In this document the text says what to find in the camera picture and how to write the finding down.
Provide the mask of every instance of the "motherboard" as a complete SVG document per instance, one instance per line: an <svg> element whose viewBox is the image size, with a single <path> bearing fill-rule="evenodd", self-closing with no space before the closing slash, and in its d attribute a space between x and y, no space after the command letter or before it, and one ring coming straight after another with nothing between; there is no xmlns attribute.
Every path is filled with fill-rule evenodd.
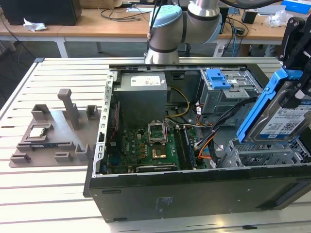
<svg viewBox="0 0 311 233"><path fill-rule="evenodd" d="M163 123L145 129L123 130L120 150L108 154L107 173L136 173L193 169L193 127L165 127Z"/></svg>

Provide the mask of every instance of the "blue box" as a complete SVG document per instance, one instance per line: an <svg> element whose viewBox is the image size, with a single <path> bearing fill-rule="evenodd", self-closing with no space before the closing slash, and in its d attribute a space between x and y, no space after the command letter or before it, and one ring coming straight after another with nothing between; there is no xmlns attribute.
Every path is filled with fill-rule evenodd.
<svg viewBox="0 0 311 233"><path fill-rule="evenodd" d="M282 5L286 5L285 10L307 14L311 7L311 2L303 0L284 0Z"/></svg>

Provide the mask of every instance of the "slotted metal table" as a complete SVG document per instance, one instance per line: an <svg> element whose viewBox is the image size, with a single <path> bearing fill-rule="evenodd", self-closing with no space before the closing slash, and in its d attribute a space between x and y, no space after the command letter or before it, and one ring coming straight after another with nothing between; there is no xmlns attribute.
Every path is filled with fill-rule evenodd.
<svg viewBox="0 0 311 233"><path fill-rule="evenodd" d="M270 77L275 58L181 58L185 63L256 63ZM60 88L72 90L78 108L102 105L109 64L142 64L142 58L55 58L35 62L0 111L0 232L311 232L311 193L284 210L106 224L92 198L82 195L87 166L10 168L32 120L31 109L45 103L64 109ZM212 197L204 193L207 199Z"/></svg>

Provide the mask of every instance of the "green motherboard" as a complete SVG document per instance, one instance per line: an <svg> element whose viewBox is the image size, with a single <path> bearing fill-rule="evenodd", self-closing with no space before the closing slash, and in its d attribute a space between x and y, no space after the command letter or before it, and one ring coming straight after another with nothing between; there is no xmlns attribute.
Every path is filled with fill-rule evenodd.
<svg viewBox="0 0 311 233"><path fill-rule="evenodd" d="M187 129L189 143L193 148L197 142L194 128ZM124 130L121 152L109 155L108 168L113 174L133 173L138 166L175 166L180 170L173 128L166 128L165 143L149 143L148 129ZM162 127L155 127L151 137L163 137Z"/></svg>

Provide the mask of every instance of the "processor chip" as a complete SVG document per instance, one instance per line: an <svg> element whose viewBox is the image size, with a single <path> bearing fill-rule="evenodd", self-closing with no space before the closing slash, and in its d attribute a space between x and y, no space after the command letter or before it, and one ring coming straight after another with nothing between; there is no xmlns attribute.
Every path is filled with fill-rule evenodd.
<svg viewBox="0 0 311 233"><path fill-rule="evenodd" d="M45 128L33 128L29 134L29 138L42 137L45 132Z"/></svg>
<svg viewBox="0 0 311 233"><path fill-rule="evenodd" d="M151 156L153 159L165 159L166 147L165 146L151 146Z"/></svg>

